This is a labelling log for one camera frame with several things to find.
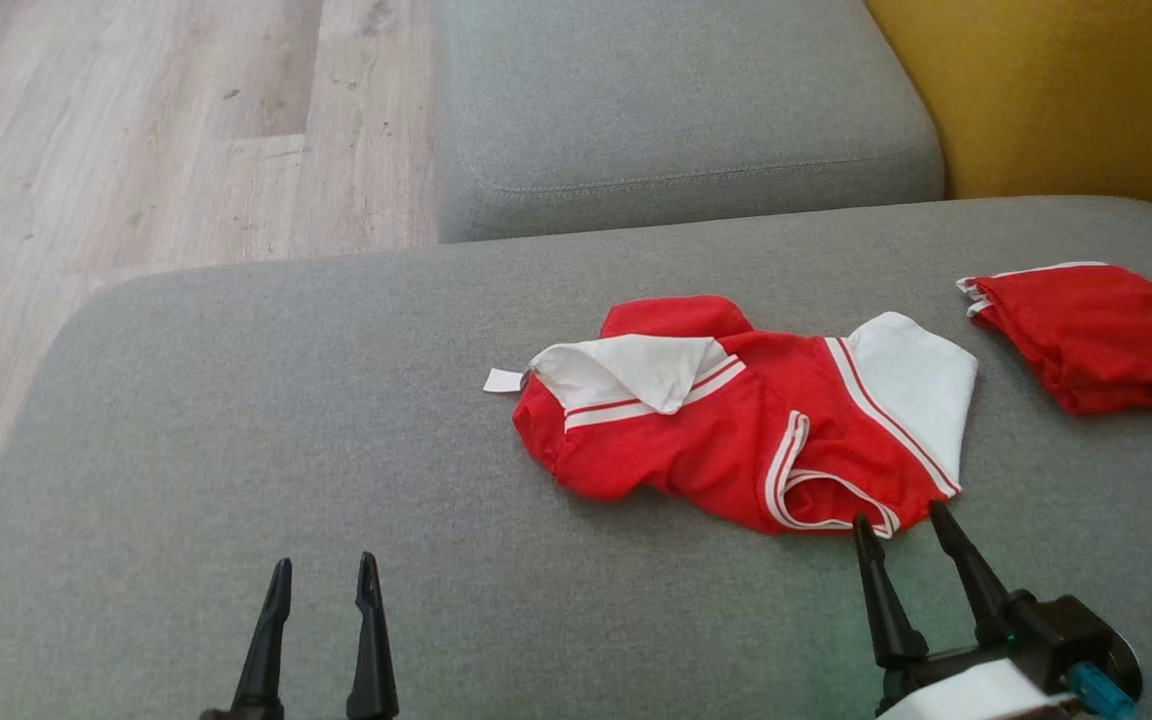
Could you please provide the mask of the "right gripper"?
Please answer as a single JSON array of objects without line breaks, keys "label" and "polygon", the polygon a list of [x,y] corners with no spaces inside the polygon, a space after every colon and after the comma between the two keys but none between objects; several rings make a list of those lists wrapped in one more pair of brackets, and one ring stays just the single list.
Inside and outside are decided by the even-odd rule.
[{"label": "right gripper", "polygon": [[[980,646],[1005,642],[1009,591],[970,541],[947,503],[929,503],[934,533],[954,561]],[[865,514],[852,521],[852,541],[867,606],[882,697],[876,720],[1073,720],[1070,694],[1051,685],[1015,647],[964,647],[929,655],[886,569],[882,541]]]}]

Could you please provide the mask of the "folded red garment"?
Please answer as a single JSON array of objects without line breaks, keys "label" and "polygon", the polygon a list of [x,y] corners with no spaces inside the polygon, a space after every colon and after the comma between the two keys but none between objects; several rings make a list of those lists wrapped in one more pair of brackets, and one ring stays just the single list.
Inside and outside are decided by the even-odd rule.
[{"label": "folded red garment", "polygon": [[1064,411],[1152,410],[1152,282],[1074,262],[961,278],[972,323],[1001,333]]}]

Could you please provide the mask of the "small grey sofa cushion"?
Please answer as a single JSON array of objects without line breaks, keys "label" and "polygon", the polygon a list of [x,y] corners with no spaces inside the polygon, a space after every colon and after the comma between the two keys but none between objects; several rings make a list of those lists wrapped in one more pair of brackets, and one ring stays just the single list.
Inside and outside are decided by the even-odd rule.
[{"label": "small grey sofa cushion", "polygon": [[865,0],[435,0],[444,243],[942,200]]}]

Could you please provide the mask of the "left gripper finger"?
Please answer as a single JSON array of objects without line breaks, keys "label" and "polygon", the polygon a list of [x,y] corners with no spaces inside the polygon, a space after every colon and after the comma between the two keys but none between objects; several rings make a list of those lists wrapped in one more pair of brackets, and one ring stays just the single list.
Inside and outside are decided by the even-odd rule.
[{"label": "left gripper finger", "polygon": [[361,555],[355,602],[361,611],[361,632],[358,632],[355,679],[346,702],[346,717],[348,720],[394,720],[401,712],[396,674],[392,661],[378,561],[367,551]]},{"label": "left gripper finger", "polygon": [[230,702],[230,720],[285,720],[280,698],[285,621],[291,615],[291,559],[280,559],[271,571],[268,591]]}]

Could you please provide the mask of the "yellow sofa backrest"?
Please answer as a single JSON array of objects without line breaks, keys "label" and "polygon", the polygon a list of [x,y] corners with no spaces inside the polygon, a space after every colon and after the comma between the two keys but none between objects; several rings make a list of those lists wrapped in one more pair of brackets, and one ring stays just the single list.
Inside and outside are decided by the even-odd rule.
[{"label": "yellow sofa backrest", "polygon": [[952,199],[1152,202],[1152,0],[865,0]]}]

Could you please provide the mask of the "red white-trimmed shirt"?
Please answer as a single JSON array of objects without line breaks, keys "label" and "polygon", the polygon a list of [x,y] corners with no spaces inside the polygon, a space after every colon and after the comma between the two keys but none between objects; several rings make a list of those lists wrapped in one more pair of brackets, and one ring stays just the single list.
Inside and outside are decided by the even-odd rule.
[{"label": "red white-trimmed shirt", "polygon": [[890,538],[958,495],[978,361],[905,314],[846,338],[759,331],[721,296],[612,306],[594,340],[559,343],[484,391],[558,486],[617,502],[681,497],[768,536]]}]

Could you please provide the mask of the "large grey sofa seat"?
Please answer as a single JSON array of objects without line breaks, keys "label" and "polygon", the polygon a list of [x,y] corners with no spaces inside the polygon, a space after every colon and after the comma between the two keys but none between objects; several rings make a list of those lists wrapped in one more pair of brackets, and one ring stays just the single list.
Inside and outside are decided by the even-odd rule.
[{"label": "large grey sofa seat", "polygon": [[294,562],[288,717],[343,717],[376,553],[399,720],[873,720],[847,537],[550,482],[483,392],[609,306],[717,293],[756,327],[909,314],[978,357],[954,515],[1010,588],[1126,635],[1152,720],[1152,414],[1062,414],[968,323],[970,274],[1152,279],[1152,205],[924,202],[219,266],[65,324],[0,455],[0,720],[198,720]]}]

